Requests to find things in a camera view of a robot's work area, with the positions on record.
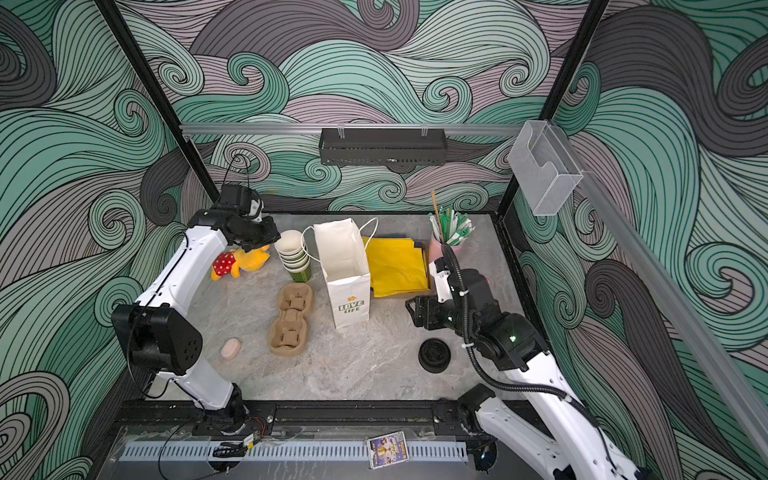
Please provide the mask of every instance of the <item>paper bag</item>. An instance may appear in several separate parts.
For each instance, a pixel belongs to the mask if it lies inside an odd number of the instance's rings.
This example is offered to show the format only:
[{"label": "paper bag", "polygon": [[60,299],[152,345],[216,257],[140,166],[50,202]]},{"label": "paper bag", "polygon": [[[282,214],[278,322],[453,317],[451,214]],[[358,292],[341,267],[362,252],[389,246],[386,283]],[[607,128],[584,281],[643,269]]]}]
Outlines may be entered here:
[{"label": "paper bag", "polygon": [[369,318],[371,272],[366,258],[366,245],[360,235],[360,230],[368,223],[359,229],[351,218],[347,218],[307,227],[315,230],[319,254],[319,259],[315,260],[320,262],[326,279],[333,322],[337,329]]}]

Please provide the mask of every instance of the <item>yellow bag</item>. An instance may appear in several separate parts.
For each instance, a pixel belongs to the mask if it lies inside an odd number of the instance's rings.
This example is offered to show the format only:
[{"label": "yellow bag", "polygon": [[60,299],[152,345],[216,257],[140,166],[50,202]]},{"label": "yellow bag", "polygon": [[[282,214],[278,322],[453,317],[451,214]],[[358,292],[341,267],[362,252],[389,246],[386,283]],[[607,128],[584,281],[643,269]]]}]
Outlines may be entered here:
[{"label": "yellow bag", "polygon": [[373,296],[429,290],[424,254],[410,238],[374,238],[366,249]]}]

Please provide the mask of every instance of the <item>white rope handle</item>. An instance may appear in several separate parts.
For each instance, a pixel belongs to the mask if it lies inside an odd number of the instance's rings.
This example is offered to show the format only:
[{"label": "white rope handle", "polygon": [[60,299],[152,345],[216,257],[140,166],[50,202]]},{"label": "white rope handle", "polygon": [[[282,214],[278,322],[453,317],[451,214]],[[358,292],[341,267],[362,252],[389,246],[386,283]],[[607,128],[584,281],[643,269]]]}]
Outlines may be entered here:
[{"label": "white rope handle", "polygon": [[360,230],[362,232],[362,229],[367,227],[368,224],[373,222],[374,220],[376,220],[376,226],[373,227],[373,232],[371,233],[370,237],[368,237],[368,241],[366,242],[365,250],[368,250],[368,244],[371,243],[371,239],[373,238],[374,235],[376,235],[376,230],[379,228],[379,218],[378,217],[374,217],[371,220],[368,220],[362,227],[360,227],[358,229],[358,230]]},{"label": "white rope handle", "polygon": [[317,258],[315,258],[315,257],[313,257],[312,255],[310,255],[310,252],[309,252],[309,251],[306,249],[306,241],[304,241],[304,234],[305,234],[305,233],[306,233],[306,231],[307,231],[307,230],[309,230],[310,228],[312,229],[312,231],[314,231],[314,230],[315,230],[315,227],[313,227],[312,225],[309,225],[309,226],[308,226],[307,228],[305,228],[305,229],[304,229],[304,231],[301,233],[301,250],[303,250],[303,251],[304,251],[304,253],[306,253],[306,255],[307,255],[309,258],[311,258],[312,260],[315,260],[316,262],[319,262],[320,260],[319,260],[319,259],[317,259]]}]

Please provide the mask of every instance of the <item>yellow stuffed toy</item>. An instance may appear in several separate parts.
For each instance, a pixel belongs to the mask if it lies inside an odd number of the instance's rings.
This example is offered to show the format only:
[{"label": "yellow stuffed toy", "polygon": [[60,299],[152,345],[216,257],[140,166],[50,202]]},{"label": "yellow stuffed toy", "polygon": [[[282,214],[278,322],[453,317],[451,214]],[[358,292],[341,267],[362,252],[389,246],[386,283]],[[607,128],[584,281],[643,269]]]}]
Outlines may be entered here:
[{"label": "yellow stuffed toy", "polygon": [[235,278],[240,278],[241,268],[255,272],[270,258],[269,252],[266,251],[268,248],[270,248],[269,245],[258,250],[251,250],[248,253],[245,253],[242,248],[222,253],[211,267],[210,278],[214,279],[215,282],[228,273],[232,273]]}]

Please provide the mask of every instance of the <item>wave pattern backdrop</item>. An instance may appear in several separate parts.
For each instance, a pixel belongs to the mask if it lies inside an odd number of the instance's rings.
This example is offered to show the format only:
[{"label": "wave pattern backdrop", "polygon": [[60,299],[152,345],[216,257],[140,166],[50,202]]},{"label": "wave pattern backdrop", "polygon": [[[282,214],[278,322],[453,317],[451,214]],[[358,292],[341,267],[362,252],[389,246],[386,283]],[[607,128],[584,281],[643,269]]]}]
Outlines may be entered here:
[{"label": "wave pattern backdrop", "polygon": [[[555,120],[768,401],[768,2],[608,14]],[[665,479],[768,478],[579,189],[556,217],[514,209],[558,362],[611,438]]]},{"label": "wave pattern backdrop", "polygon": [[[163,69],[186,92],[192,71]],[[136,395],[111,312],[206,202],[137,85],[92,0],[0,0],[2,478],[88,474]]]},{"label": "wave pattern backdrop", "polygon": [[[541,112],[588,0],[118,4],[182,122],[515,124]],[[510,140],[452,138],[448,165],[387,168],[325,167],[318,137],[196,138],[215,145],[214,180],[229,168],[272,211],[428,210],[433,190],[442,205],[494,210]]]}]

